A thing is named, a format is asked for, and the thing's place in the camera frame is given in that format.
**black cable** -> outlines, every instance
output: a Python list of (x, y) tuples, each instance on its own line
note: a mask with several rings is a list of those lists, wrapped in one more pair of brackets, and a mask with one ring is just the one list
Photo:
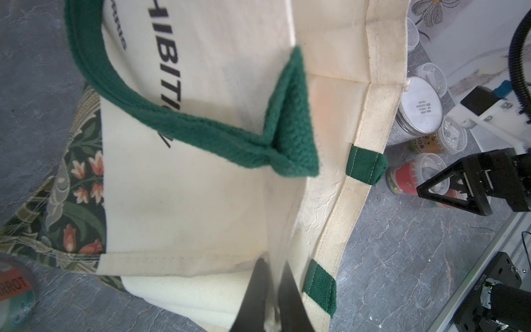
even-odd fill
[(531, 10), (527, 12), (516, 28), (515, 34), (512, 35), (511, 46), (509, 47), (509, 76), (522, 109), (531, 118), (531, 93), (529, 93), (524, 78), (524, 64), (522, 62), (522, 52), (529, 30), (531, 30)]
[(526, 233), (531, 235), (530, 232), (523, 231), (522, 232), (522, 243), (524, 244), (524, 250), (526, 251), (526, 255), (527, 255), (527, 262), (529, 263), (529, 270), (531, 271), (531, 260), (529, 259), (529, 251), (527, 251), (526, 241), (524, 240), (524, 234), (526, 234)]

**black bracket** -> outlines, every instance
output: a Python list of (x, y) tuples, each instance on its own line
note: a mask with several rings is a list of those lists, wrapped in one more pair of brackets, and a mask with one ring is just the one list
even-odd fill
[[(430, 192), (450, 178), (450, 188), (467, 199)], [(513, 211), (530, 211), (531, 154), (516, 155), (512, 148), (493, 150), (459, 159), (417, 187), (419, 197), (466, 210), (481, 216), (492, 214), (487, 196), (505, 199)]]

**white label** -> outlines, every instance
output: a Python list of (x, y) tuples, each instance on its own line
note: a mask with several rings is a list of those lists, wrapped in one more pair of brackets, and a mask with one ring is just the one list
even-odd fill
[(397, 120), (395, 118), (395, 121), (393, 122), (393, 127), (391, 127), (391, 133), (389, 134), (389, 139), (387, 140), (387, 146), (389, 147), (391, 145), (407, 142), (409, 140), (412, 140), (413, 138), (417, 138), (417, 136), (410, 135), (406, 131), (404, 131), (404, 129), (402, 129), (397, 123)]

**gray marble surface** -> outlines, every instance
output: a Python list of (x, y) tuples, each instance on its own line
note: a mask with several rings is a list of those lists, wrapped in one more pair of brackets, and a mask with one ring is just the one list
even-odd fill
[[(10, 217), (63, 153), (82, 78), (66, 44), (62, 0), (0, 4), (0, 222)], [(427, 62), (419, 46), (409, 69)], [(442, 98), (445, 111), (451, 98)], [(469, 137), (465, 152), (478, 152)], [(391, 166), (414, 155), (385, 151)], [(331, 331), (426, 331), (509, 216), (493, 201), (480, 217), (371, 189), (341, 261)], [(39, 286), (26, 331), (202, 331), (190, 320), (104, 286), (91, 276), (25, 262)]]

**plastic container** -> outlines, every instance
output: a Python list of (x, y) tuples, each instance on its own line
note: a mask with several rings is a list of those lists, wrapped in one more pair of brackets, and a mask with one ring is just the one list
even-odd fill
[[(436, 176), (445, 168), (444, 161), (438, 155), (420, 154), (402, 166), (390, 168), (387, 171), (387, 185), (397, 195), (417, 195), (419, 185)], [(430, 192), (444, 195), (449, 189), (450, 179), (448, 178), (430, 188)]]
[[(461, 193), (461, 192), (459, 192), (459, 191), (457, 191), (455, 189), (448, 190), (448, 192), (445, 194), (445, 196), (458, 198), (458, 199), (461, 199), (461, 200), (466, 200), (466, 198), (467, 198), (467, 194)], [(447, 209), (453, 209), (454, 208), (453, 206), (446, 205), (446, 204), (443, 204), (443, 203), (439, 203), (439, 202), (435, 202), (435, 201), (430, 201), (430, 202), (433, 203), (434, 207), (447, 208)]]
[(468, 137), (466, 129), (451, 117), (445, 116), (442, 126), (433, 134), (409, 141), (409, 147), (415, 153), (455, 155), (466, 148)]
[(407, 53), (410, 53), (417, 47), (420, 41), (417, 26), (410, 18), (407, 18)]
[(413, 76), (402, 94), (387, 146), (431, 134), (442, 124), (441, 99), (428, 81)]
[(22, 264), (0, 261), (0, 330), (19, 331), (36, 304), (36, 281)]
[(427, 62), (418, 66), (417, 69), (415, 69), (415, 75), (428, 81), (428, 83), (433, 86), (435, 91), (437, 91), (439, 97), (442, 97), (446, 94), (446, 77), (444, 77), (442, 70), (437, 67), (436, 64)]

